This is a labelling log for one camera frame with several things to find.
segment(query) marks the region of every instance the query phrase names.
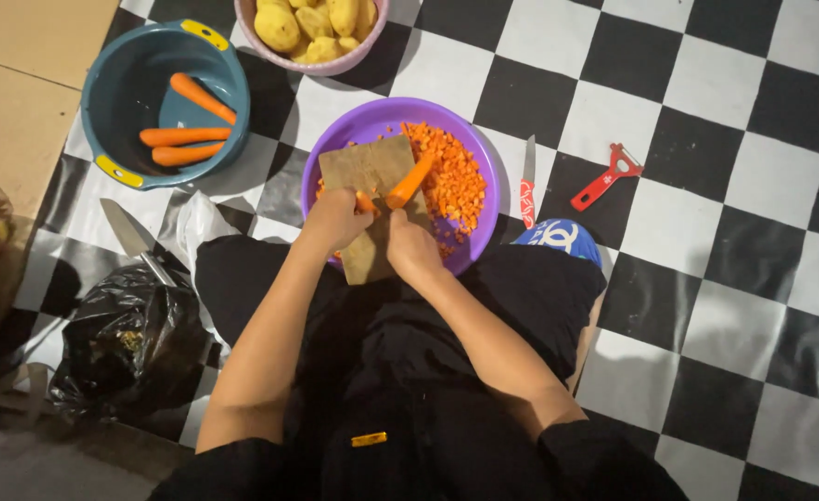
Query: wooden cutting board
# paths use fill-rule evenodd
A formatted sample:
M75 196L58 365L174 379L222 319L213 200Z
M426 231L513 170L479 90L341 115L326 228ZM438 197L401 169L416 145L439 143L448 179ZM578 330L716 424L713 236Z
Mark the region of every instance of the wooden cutting board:
M320 172L327 189L353 186L368 194L382 211L365 232L341 251L345 278L350 285L394 275L386 256L391 210L385 205L384 198L415 165L410 140L404 135L320 154ZM431 231L425 195L421 190L416 190L404 210L410 222Z

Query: blue bowl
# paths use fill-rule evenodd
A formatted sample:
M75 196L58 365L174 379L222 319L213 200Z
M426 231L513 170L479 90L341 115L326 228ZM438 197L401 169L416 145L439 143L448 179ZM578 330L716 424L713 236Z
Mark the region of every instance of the blue bowl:
M168 81L177 72L190 75L236 111L236 124L174 92ZM190 19L133 29L114 40L92 64L81 105L94 162L138 190L190 183L231 165L248 141L248 82L236 49L215 30ZM231 132L221 151L206 161L160 167L139 133L178 127L230 127Z

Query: red knife handle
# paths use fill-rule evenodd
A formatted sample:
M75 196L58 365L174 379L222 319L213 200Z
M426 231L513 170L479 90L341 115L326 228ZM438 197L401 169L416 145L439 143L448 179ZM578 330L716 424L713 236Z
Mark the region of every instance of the red knife handle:
M536 225L536 210L533 208L533 183L521 179L521 219L527 229Z
M571 199L573 209L580 212L584 211L589 205L592 205L593 201L603 195L604 192L607 191L607 188L610 188L616 180L617 176L614 175L613 170L608 169L607 172L597 177L588 186L583 188L581 192L577 193L577 196Z

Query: red peeler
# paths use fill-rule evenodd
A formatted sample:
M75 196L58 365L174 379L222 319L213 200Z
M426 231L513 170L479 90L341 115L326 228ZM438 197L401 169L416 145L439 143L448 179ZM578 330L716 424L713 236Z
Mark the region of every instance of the red peeler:
M621 142L611 144L611 166L603 176L598 177L592 181L589 186L577 193L577 196L571 199L573 209L577 211L584 211L592 202L597 200L607 188L610 188L617 177L627 176L641 176L645 166L638 163L632 158L632 155L623 148Z

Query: white plastic bag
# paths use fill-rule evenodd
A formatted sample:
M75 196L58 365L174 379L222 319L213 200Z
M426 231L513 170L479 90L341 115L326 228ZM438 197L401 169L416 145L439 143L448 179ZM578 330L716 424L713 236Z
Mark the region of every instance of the white plastic bag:
M193 290L196 290L196 251L203 242L215 240L219 236L239 234L236 228L224 220L224 216L215 207L215 202L203 192L196 191L193 197L181 207L175 228L174 239L180 248L183 262L190 269ZM230 346L218 335L212 317L205 309L202 296L199 296L199 319L202 326L221 343L221 363L230 354Z

